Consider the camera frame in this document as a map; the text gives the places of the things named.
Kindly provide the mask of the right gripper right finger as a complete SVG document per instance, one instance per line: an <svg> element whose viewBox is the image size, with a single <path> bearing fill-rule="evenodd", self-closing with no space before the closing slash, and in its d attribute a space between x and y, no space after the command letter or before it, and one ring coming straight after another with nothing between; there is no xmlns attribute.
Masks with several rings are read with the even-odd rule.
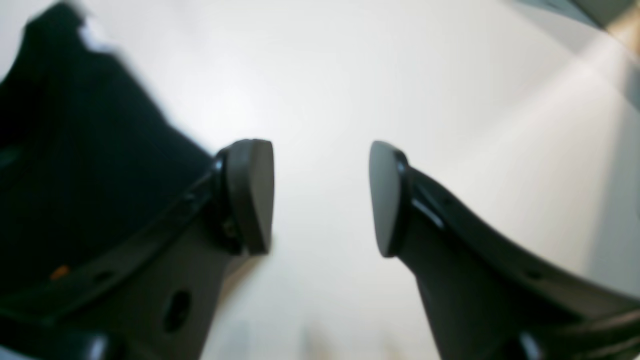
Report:
<svg viewBox="0 0 640 360"><path fill-rule="evenodd" d="M374 141L375 239L416 278L442 360L635 360L639 301L510 241L448 189Z"/></svg>

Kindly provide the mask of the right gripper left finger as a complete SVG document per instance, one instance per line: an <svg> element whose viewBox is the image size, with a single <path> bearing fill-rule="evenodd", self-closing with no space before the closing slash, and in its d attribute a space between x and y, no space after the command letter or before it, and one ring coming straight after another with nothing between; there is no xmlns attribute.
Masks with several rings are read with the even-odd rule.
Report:
<svg viewBox="0 0 640 360"><path fill-rule="evenodd" d="M3 360L198 360L236 258L272 244L274 146L243 139L102 257L1 299Z"/></svg>

